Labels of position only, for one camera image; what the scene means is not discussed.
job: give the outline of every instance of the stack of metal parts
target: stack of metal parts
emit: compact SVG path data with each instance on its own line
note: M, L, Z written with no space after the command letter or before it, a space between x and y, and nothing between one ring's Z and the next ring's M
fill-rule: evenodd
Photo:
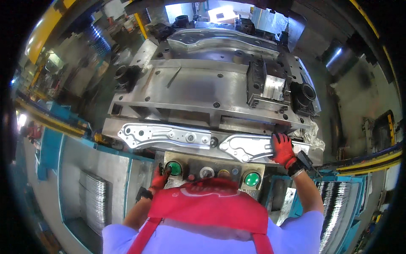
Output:
M80 214L86 224L99 236L106 226L108 182L81 171L79 178Z
M343 219L350 197L349 182L320 182L319 192L324 204L324 223L319 253L326 253Z

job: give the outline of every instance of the green button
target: green button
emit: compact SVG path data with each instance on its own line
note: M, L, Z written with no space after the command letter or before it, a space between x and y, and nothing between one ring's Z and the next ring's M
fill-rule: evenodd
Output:
M178 176L180 174L180 172L181 172L181 167L180 167L179 163L177 163L177 162L169 163L168 167L172 168L172 170L171 170L171 175L172 176Z
M249 173L245 177L245 184L248 185L249 187L255 186L259 182L259 174L258 173Z

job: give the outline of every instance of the aluminum part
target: aluminum part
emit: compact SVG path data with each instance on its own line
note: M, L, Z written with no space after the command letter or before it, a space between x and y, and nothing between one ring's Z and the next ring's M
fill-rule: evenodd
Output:
M272 137L259 135L231 135L219 146L241 163L274 155Z
M208 141L211 132L208 130L166 124L128 123L123 125L117 135L132 149L146 148L156 143L171 143L188 148L210 149Z

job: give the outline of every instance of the red glove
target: red glove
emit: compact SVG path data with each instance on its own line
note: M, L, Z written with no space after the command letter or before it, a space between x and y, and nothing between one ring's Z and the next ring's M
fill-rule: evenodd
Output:
M155 191L162 190L168 181L169 174L171 173L171 170L166 170L163 175L160 173L160 167L157 166L154 173L153 173L153 179L151 183L150 189L154 189Z
M272 160L288 169L297 158L292 150L292 140L285 134L277 133L272 135L275 155Z

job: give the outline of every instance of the red strap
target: red strap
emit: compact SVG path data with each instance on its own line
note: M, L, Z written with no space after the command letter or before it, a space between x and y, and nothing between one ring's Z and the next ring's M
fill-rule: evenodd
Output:
M257 254L274 254L269 237L265 234L253 234Z
M127 253L141 254L162 218L150 218L135 238Z

